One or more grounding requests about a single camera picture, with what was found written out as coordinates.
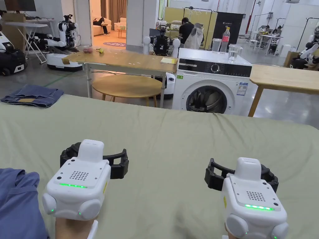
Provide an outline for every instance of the green bedsheet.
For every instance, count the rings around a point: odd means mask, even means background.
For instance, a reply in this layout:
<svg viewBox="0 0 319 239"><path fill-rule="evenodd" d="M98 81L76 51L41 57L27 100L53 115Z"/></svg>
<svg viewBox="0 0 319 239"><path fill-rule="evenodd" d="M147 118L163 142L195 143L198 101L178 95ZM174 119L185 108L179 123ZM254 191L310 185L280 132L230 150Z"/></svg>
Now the green bedsheet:
<svg viewBox="0 0 319 239"><path fill-rule="evenodd" d="M127 149L129 171L111 180L96 238L220 239L220 192L204 181L211 157L236 167L258 159L279 179L288 239L318 238L319 131L269 119L194 113L64 95L48 109L0 103L0 166L36 171L40 210L52 238L54 221L41 196L59 169L62 150L83 139L104 154Z"/></svg>

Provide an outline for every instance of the washing machine control panel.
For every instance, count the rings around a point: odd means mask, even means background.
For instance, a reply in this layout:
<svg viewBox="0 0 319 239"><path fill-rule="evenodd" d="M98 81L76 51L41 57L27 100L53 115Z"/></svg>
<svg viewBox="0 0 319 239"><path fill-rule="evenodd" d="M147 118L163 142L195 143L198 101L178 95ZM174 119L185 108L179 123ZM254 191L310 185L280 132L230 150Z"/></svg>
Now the washing machine control panel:
<svg viewBox="0 0 319 239"><path fill-rule="evenodd" d="M250 77L251 66L179 59L178 69L227 76Z"/></svg>

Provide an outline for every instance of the plastic bottle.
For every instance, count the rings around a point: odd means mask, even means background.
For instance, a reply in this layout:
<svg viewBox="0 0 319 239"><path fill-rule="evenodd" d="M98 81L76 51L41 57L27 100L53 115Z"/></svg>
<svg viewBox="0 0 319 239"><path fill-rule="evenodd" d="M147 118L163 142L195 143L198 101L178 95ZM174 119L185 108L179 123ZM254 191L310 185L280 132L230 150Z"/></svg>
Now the plastic bottle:
<svg viewBox="0 0 319 239"><path fill-rule="evenodd" d="M227 45L228 45L229 38L230 38L229 29L230 29L230 27L226 27L226 31L223 34L223 38L222 38L222 41L221 41L220 52L227 52Z"/></svg>

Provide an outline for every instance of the hand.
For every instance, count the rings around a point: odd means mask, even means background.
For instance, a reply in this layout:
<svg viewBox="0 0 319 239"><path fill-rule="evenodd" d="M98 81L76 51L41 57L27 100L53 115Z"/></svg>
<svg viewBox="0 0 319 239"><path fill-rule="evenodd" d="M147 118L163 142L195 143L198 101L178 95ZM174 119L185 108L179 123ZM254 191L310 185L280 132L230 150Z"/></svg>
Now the hand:
<svg viewBox="0 0 319 239"><path fill-rule="evenodd" d="M228 239L238 239L238 238L236 238L235 236L233 236L232 234L230 234L230 233L228 232L227 227L226 227L226 223L225 223L225 230L226 230L227 233L228 233Z"/></svg>
<svg viewBox="0 0 319 239"><path fill-rule="evenodd" d="M56 218L56 239L87 239L93 222Z"/></svg>

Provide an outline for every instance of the white sofa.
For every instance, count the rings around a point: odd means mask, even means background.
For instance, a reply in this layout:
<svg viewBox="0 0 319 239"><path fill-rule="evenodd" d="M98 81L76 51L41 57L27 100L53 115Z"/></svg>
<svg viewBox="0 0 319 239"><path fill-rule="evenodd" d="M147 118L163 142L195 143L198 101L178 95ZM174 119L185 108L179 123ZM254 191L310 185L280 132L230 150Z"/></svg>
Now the white sofa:
<svg viewBox="0 0 319 239"><path fill-rule="evenodd" d="M115 22L114 30L117 31L118 29L121 29L120 26L125 26L126 31L126 18L120 18L120 22Z"/></svg>
<svg viewBox="0 0 319 239"><path fill-rule="evenodd" d="M92 19L91 19L92 23L93 23L93 20L94 20L95 18L96 18L97 20L100 20L100 19L101 19L101 16L92 16ZM111 32L111 28L112 28L112 22L111 22L111 20L104 18L104 23L108 24L108 25L106 26L106 28L107 28L108 32L110 33L110 32ZM93 25L93 35L94 35L94 36L103 35L103 34L104 34L103 27Z"/></svg>

